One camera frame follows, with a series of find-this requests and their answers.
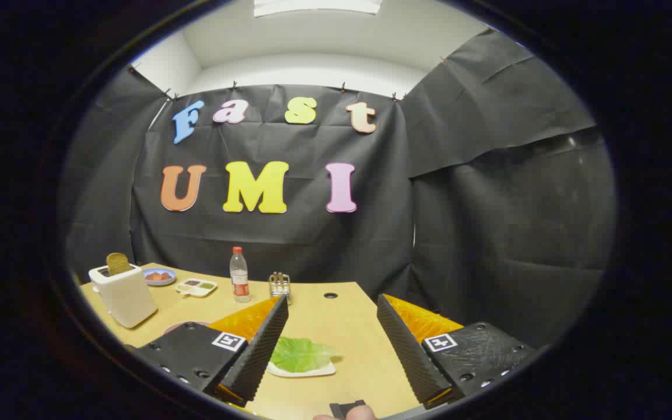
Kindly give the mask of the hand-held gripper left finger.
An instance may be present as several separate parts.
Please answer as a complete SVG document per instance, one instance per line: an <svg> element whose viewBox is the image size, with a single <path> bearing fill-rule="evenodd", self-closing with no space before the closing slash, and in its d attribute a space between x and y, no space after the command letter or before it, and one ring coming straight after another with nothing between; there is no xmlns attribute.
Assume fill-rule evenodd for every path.
<svg viewBox="0 0 672 420"><path fill-rule="evenodd" d="M219 321L187 321L134 350L169 377L223 402L245 407L288 320L285 298L272 297Z"/></svg>

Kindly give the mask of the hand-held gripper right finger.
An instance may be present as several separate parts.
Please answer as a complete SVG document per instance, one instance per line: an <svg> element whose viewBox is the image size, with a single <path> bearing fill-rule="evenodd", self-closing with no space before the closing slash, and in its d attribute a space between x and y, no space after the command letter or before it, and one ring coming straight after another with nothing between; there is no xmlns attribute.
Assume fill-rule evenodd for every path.
<svg viewBox="0 0 672 420"><path fill-rule="evenodd" d="M426 409L480 393L539 352L488 322L463 326L386 293L377 319Z"/></svg>

